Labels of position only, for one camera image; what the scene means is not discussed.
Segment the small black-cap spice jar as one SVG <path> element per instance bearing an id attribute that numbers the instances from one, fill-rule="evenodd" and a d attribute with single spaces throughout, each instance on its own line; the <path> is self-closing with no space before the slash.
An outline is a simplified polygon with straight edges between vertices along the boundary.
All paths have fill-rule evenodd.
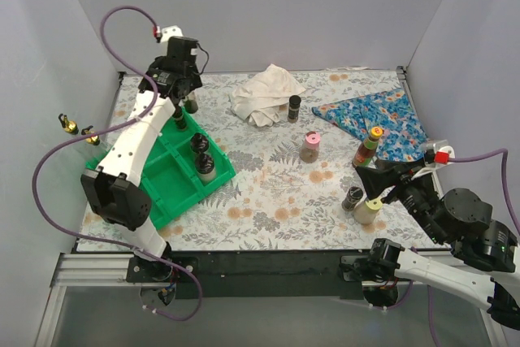
<path id="1" fill-rule="evenodd" d="M 194 157 L 206 153 L 210 148 L 209 139 L 202 133 L 196 132 L 190 139 L 190 149 Z"/>

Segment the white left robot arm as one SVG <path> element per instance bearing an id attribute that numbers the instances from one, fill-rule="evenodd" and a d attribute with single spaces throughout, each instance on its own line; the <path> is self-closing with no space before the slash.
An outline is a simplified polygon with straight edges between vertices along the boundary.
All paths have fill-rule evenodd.
<path id="1" fill-rule="evenodd" d="M 182 116 L 179 102 L 202 86 L 196 64 L 198 40 L 171 36 L 161 43 L 166 53 L 149 65 L 138 85 L 129 117 L 135 123 L 120 133 L 96 168 L 85 170 L 80 178 L 93 213 L 116 225 L 132 248 L 148 253 L 143 257 L 145 272 L 157 282 L 171 276 L 173 263 L 164 256 L 167 243 L 150 218 L 152 200 L 140 189 L 141 176 L 163 126 Z"/>

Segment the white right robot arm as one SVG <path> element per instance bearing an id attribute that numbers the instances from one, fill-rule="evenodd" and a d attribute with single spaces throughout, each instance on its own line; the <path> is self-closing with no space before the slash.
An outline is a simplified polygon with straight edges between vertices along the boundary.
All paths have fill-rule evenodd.
<path id="1" fill-rule="evenodd" d="M 440 196 L 423 160 L 382 161 L 357 167 L 369 199 L 399 202 L 431 241 L 448 245 L 461 270 L 425 258 L 389 239 L 374 240 L 370 252 L 354 262 L 365 280 L 416 280 L 458 296 L 485 310 L 502 326 L 519 328 L 519 243 L 503 223 L 492 219 L 492 206 L 469 189 Z"/>

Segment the clear gold-spout oil bottle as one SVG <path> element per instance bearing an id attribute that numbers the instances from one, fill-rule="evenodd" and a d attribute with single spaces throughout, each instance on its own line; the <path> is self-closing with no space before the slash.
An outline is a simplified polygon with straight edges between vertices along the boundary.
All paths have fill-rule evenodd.
<path id="1" fill-rule="evenodd" d="M 100 136 L 91 137 L 92 133 L 93 125 L 89 125 L 88 127 L 81 129 L 81 136 L 89 134 L 89 137 L 84 139 L 86 147 L 82 149 L 82 152 L 84 153 L 84 157 L 87 161 L 95 159 L 99 162 L 108 154 L 111 146 L 106 141 L 101 139 Z"/>

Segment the gold-cap pepper grinder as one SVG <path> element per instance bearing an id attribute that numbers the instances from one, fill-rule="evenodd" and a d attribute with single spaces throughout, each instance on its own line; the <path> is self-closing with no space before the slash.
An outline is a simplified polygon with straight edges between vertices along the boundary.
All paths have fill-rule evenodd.
<path id="1" fill-rule="evenodd" d="M 175 111 L 172 117 L 175 120 L 175 125 L 178 130 L 183 132 L 188 128 L 184 113 L 195 114 L 198 111 L 198 103 L 195 92 L 192 91 L 187 95 L 187 97 L 184 99 L 183 106 L 175 104 L 174 107 Z"/>

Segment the black-cap white powder bottle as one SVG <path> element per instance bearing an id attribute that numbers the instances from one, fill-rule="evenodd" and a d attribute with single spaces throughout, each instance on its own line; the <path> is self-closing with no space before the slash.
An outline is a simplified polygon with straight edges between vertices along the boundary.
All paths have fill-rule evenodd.
<path id="1" fill-rule="evenodd" d="M 209 183 L 216 177 L 215 161 L 209 154 L 199 154 L 194 164 L 201 182 Z"/>

